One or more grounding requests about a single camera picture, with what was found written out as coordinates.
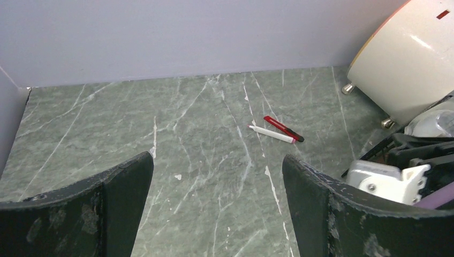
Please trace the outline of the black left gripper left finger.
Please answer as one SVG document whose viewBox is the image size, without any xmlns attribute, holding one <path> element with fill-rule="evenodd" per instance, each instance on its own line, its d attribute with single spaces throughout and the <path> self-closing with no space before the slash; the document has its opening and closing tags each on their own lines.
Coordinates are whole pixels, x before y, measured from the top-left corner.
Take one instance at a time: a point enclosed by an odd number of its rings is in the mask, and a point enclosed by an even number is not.
<svg viewBox="0 0 454 257">
<path fill-rule="evenodd" d="M 154 170 L 149 152 L 68 186 L 1 203 L 1 256 L 130 256 Z"/>
</svg>

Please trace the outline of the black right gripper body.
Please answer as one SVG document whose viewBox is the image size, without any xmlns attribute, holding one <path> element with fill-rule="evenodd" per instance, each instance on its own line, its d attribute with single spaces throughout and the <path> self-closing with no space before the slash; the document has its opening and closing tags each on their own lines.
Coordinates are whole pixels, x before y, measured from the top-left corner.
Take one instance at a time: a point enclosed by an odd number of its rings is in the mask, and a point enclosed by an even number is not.
<svg viewBox="0 0 454 257">
<path fill-rule="evenodd" d="M 387 137 L 387 164 L 401 170 L 426 166 L 417 175 L 410 204 L 453 185 L 453 137 L 415 137 L 394 133 Z"/>
</svg>

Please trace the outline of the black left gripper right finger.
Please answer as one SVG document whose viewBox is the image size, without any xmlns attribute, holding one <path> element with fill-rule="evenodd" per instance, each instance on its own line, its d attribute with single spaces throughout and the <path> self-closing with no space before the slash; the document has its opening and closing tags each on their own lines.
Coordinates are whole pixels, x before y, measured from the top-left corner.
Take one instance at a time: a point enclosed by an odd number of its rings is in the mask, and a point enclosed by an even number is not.
<svg viewBox="0 0 454 257">
<path fill-rule="evenodd" d="M 282 163 L 301 256 L 453 256 L 453 211 L 389 201 L 295 156 Z"/>
</svg>

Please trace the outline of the black capped clear bottle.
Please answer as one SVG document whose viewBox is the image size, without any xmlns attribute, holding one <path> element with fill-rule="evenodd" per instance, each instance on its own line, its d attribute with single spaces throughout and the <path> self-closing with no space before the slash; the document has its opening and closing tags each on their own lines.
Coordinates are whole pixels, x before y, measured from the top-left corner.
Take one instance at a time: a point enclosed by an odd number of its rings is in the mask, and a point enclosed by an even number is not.
<svg viewBox="0 0 454 257">
<path fill-rule="evenodd" d="M 404 134 L 420 138 L 453 138 L 453 110 L 424 112 L 404 128 Z"/>
</svg>

